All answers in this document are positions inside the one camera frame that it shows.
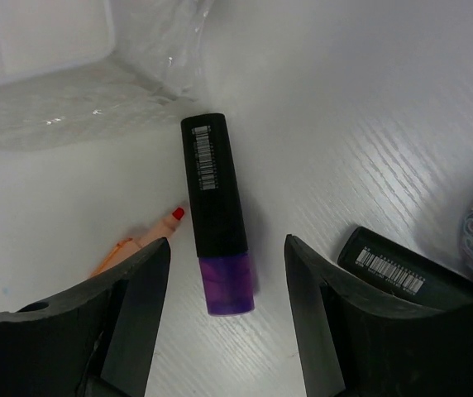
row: white table surface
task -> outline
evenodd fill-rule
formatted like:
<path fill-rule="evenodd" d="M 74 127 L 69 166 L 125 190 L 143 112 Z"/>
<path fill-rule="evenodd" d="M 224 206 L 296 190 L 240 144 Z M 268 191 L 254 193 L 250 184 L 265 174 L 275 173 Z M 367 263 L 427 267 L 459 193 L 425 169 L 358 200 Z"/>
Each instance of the white table surface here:
<path fill-rule="evenodd" d="M 287 233 L 335 256 L 362 224 L 464 270 L 473 2 L 217 0 L 204 39 L 213 110 L 231 130 L 256 310 L 207 316 L 186 218 L 146 395 L 304 396 Z M 186 195 L 178 126 L 0 153 L 0 311 L 84 280 L 130 228 Z"/>

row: white background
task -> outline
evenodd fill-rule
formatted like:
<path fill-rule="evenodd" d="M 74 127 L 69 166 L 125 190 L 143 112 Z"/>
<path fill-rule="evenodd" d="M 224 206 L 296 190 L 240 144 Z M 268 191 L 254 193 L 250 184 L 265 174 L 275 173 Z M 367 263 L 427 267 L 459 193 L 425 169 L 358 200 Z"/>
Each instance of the white background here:
<path fill-rule="evenodd" d="M 213 110 L 231 129 L 256 311 L 206 315 L 186 218 L 147 395 L 304 396 L 286 233 L 335 256 L 362 224 L 464 270 L 473 3 L 217 0 L 204 39 Z M 0 153 L 0 310 L 84 280 L 130 228 L 183 199 L 178 126 Z"/>

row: plastic bag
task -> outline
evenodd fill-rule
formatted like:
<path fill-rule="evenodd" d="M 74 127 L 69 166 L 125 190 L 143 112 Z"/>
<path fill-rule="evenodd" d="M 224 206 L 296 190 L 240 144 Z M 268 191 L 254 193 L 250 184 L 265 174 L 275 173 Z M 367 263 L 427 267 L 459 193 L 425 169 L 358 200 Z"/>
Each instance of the plastic bag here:
<path fill-rule="evenodd" d="M 121 0 L 117 55 L 172 94 L 198 99 L 203 24 L 214 0 Z"/>
<path fill-rule="evenodd" d="M 149 131 L 202 112 L 200 41 L 214 0 L 114 0 L 105 60 L 0 85 L 0 149 Z"/>

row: black plastic part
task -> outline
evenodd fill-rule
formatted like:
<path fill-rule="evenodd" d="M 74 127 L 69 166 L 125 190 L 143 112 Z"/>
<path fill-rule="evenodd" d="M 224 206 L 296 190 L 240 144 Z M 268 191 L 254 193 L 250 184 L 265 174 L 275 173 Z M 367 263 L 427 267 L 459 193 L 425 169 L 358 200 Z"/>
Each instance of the black plastic part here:
<path fill-rule="evenodd" d="M 181 131 L 198 257 L 246 253 L 226 118 L 220 113 L 186 118 Z"/>
<path fill-rule="evenodd" d="M 332 343 L 345 380 L 341 396 L 473 396 L 473 300 L 452 310 L 407 302 L 293 236 L 284 257 L 308 397 L 339 393 L 330 390 L 337 385 Z"/>
<path fill-rule="evenodd" d="M 71 289 L 0 313 L 0 397 L 143 397 L 169 263 L 161 239 Z"/>
<path fill-rule="evenodd" d="M 384 292 L 431 308 L 473 300 L 471 281 L 365 227 L 352 233 L 337 264 Z"/>

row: purple lipstick cap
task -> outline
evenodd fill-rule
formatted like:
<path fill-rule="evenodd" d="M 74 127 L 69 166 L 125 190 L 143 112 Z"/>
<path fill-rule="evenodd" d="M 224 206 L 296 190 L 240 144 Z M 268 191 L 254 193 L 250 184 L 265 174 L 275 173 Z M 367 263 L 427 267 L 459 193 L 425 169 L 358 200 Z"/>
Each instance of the purple lipstick cap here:
<path fill-rule="evenodd" d="M 247 254 L 199 258 L 207 310 L 212 316 L 232 316 L 255 308 L 251 266 Z"/>

